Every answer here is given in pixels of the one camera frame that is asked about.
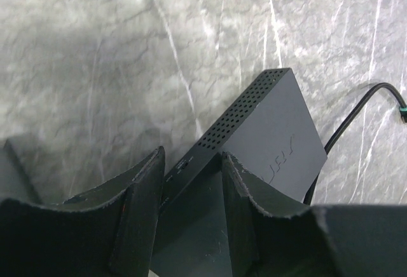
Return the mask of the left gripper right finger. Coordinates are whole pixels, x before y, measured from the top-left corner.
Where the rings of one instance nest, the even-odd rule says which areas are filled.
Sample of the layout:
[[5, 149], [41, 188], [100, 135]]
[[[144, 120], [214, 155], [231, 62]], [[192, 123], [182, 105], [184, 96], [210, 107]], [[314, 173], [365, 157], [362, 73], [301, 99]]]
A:
[[405, 276], [404, 205], [308, 206], [230, 153], [222, 180], [234, 276]]

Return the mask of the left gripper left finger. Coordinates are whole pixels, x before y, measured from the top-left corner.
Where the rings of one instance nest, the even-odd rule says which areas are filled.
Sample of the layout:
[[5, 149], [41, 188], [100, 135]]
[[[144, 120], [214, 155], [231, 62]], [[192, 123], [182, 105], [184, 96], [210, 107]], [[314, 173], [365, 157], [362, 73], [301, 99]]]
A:
[[63, 203], [1, 196], [2, 276], [147, 276], [165, 171], [157, 147]]

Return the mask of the black network switch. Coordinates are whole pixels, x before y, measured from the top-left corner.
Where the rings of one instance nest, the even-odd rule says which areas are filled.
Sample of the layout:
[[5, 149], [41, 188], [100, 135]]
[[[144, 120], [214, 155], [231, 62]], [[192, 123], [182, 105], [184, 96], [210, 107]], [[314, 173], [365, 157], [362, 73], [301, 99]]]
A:
[[151, 270], [231, 276], [223, 203], [224, 152], [302, 201], [327, 155], [293, 71], [263, 71], [166, 174]]

